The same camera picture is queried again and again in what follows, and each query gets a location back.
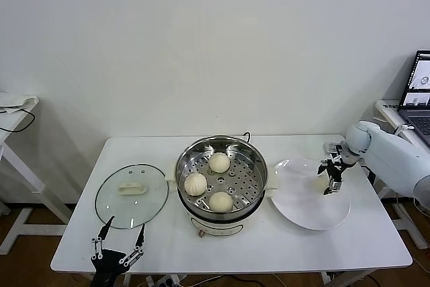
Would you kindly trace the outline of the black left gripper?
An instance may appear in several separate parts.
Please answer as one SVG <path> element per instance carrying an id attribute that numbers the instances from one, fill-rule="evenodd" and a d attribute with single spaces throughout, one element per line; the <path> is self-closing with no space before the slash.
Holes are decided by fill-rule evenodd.
<path id="1" fill-rule="evenodd" d="M 103 249 L 103 241 L 108 235 L 113 219 L 115 219 L 115 216 L 111 216 L 102 226 L 98 236 L 91 240 L 93 243 L 91 262 L 95 268 L 95 275 L 90 287 L 113 287 L 116 278 L 128 271 L 128 266 L 126 265 L 134 265 L 144 254 L 145 224 L 142 224 L 135 247 L 128 255 L 120 251 Z"/>

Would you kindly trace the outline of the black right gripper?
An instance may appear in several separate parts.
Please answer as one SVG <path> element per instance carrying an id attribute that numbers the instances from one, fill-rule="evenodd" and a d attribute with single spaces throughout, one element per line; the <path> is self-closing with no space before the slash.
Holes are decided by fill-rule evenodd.
<path id="1" fill-rule="evenodd" d="M 343 162 L 340 155 L 320 162 L 317 174 L 321 175 L 323 172 L 326 172 L 329 175 L 329 184 L 324 190 L 324 195 L 336 193 L 340 190 L 342 185 L 342 173 L 346 168 L 348 168 L 348 165 Z"/>

